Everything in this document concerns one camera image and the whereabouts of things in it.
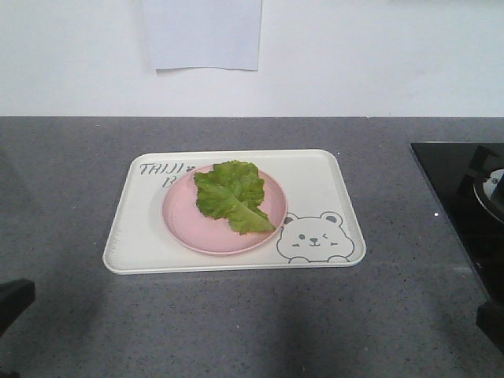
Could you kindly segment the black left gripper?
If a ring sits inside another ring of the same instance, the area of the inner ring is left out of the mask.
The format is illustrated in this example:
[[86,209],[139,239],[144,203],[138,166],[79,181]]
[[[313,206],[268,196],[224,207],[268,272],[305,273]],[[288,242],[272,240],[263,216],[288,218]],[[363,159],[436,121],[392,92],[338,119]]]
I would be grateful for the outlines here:
[[35,301],[32,280],[11,280],[1,284],[1,335]]

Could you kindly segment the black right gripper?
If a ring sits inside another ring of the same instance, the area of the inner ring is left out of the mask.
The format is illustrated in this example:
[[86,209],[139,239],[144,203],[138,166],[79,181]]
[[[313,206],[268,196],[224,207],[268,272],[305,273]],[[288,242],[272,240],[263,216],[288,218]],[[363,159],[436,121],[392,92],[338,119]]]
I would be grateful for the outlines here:
[[503,305],[486,301],[476,311],[476,325],[492,341],[501,353],[504,352]]

